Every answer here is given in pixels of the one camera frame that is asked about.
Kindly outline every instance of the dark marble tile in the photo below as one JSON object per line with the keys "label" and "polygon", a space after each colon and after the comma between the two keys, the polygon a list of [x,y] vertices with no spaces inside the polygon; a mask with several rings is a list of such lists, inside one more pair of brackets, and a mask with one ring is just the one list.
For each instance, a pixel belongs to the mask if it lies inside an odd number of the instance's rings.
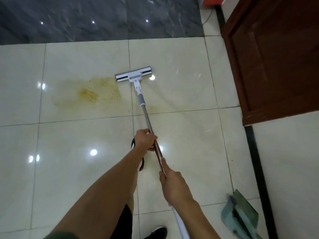
{"label": "dark marble tile", "polygon": [[204,36],[197,0],[126,0],[129,39]]}
{"label": "dark marble tile", "polygon": [[0,44],[128,39],[125,0],[0,0]]}

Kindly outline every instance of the brown door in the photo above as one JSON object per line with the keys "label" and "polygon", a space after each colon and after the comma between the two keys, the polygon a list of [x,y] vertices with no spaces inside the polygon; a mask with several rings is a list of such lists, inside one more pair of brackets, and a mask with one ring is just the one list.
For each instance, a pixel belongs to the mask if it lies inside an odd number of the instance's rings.
{"label": "brown door", "polygon": [[319,0],[240,0],[222,36],[244,125],[319,110]]}

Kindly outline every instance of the shoe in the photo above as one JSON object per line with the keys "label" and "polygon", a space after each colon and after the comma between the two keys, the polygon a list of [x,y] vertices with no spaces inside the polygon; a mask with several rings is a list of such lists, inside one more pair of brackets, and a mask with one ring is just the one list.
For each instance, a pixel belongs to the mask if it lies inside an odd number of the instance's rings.
{"label": "shoe", "polygon": [[165,239],[167,237],[166,227],[159,227],[144,239]]}
{"label": "shoe", "polygon": [[[133,149],[135,147],[135,138],[133,138],[132,142],[131,142],[131,149]],[[139,169],[138,171],[141,172],[144,168],[144,157],[142,157],[142,161],[139,165]]]}

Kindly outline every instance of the metal mop handle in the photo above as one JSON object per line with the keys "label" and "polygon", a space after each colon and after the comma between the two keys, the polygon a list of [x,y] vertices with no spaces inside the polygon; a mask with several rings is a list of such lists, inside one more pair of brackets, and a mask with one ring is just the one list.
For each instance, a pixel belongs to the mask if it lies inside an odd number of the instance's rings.
{"label": "metal mop handle", "polygon": [[[150,130],[151,133],[154,133],[152,125],[151,125],[151,122],[150,122],[150,119],[149,119],[147,111],[146,111],[145,103],[142,104],[141,107],[142,107],[143,112],[144,112],[144,116],[145,116],[145,119],[146,119],[146,123],[147,123],[148,129]],[[155,154],[156,154],[156,157],[157,157],[157,161],[158,161],[159,167],[160,167],[161,171],[166,176],[166,173],[165,173],[165,171],[163,169],[162,162],[161,162],[161,158],[163,157],[163,155],[162,155],[162,152],[161,152],[160,147],[159,147],[159,145],[158,145],[156,140],[155,140],[155,142],[153,144],[153,147],[154,147],[154,151],[155,151]],[[179,216],[179,214],[177,213],[177,211],[175,210],[174,207],[172,207],[172,210],[174,212],[174,216],[175,216],[176,222],[178,224],[178,229],[179,229],[179,231],[181,233],[182,239],[189,239],[189,235],[188,235],[188,232],[187,232],[187,229],[186,229],[186,226],[185,226],[183,220],[181,219],[181,217]]]}

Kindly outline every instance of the white wall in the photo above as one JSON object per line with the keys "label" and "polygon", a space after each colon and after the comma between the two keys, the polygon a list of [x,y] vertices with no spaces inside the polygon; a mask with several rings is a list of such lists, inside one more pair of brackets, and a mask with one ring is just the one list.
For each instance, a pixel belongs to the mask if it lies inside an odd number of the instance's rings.
{"label": "white wall", "polygon": [[225,21],[229,19],[238,2],[239,0],[224,0],[224,3],[221,5],[221,8],[224,13]]}
{"label": "white wall", "polygon": [[253,129],[279,238],[318,238],[319,112]]}

